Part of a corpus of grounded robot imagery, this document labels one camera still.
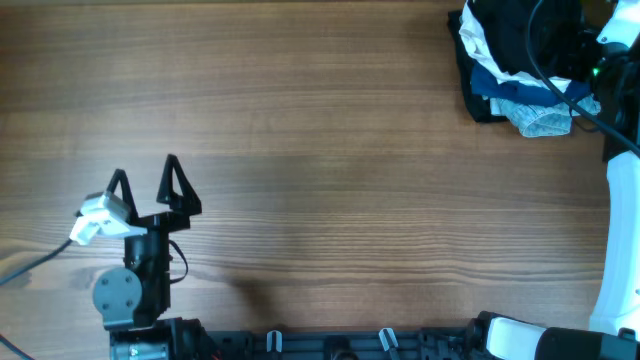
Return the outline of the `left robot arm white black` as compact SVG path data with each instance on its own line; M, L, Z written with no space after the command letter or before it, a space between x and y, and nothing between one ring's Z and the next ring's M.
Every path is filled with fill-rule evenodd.
M120 187L124 213L110 209L108 237L124 241L122 267L103 273L93 290L93 303L109 332L111 359L218 359L219 348L197 319L160 316L171 306L170 287L182 276L170 275L171 250L183 256L170 239L190 227L202 205L176 156L166 158L157 202L169 209L141 217L137 213L126 172L118 169L107 194Z

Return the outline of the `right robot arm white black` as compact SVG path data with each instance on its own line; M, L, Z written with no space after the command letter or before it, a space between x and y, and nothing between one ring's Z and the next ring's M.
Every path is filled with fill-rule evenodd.
M604 274L586 331L479 316L468 348L496 359L639 358L639 4L617 3L599 37L592 91L606 136L610 223Z

